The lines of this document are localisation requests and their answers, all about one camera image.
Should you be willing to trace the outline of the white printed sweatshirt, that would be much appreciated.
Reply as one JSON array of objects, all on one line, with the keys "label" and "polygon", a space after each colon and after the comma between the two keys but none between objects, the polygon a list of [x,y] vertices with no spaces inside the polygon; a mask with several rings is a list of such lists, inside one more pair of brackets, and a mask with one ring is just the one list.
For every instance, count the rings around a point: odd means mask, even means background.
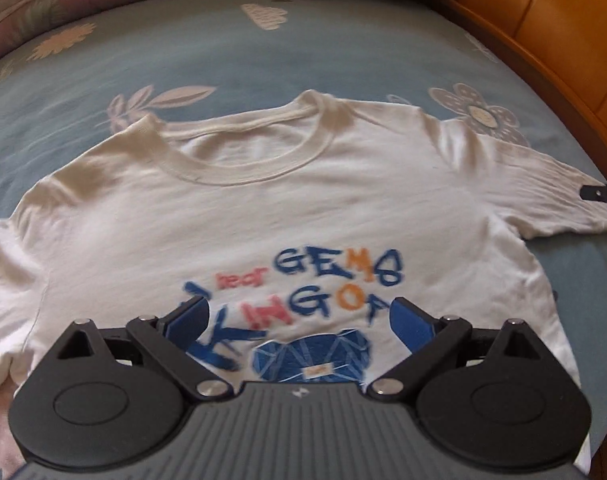
[{"label": "white printed sweatshirt", "polygon": [[407,356],[403,296],[481,327],[526,320],[578,367],[527,241],[607,233],[580,170],[402,104],[313,90],[166,124],[147,116],[41,178],[0,219],[0,385],[66,326],[209,292],[189,353],[247,380],[368,384]]}]

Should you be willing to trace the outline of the orange wooden headboard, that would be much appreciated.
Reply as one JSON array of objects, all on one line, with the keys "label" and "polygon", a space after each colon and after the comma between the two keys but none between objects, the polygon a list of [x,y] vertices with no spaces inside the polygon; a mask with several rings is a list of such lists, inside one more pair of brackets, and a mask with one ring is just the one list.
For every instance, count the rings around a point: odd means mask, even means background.
[{"label": "orange wooden headboard", "polygon": [[445,0],[538,92],[607,179],[607,0]]}]

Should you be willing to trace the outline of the blue floral bed sheet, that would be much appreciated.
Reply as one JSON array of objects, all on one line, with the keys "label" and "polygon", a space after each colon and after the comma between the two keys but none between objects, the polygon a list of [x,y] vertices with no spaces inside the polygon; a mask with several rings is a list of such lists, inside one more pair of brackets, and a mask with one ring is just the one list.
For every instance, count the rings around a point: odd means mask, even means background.
[{"label": "blue floral bed sheet", "polygon": [[305,89],[450,111],[429,95],[467,84],[505,108],[538,151],[596,166],[497,48],[402,0],[147,0],[46,32],[0,59],[0,217],[40,177],[105,139],[130,110],[208,118]]}]

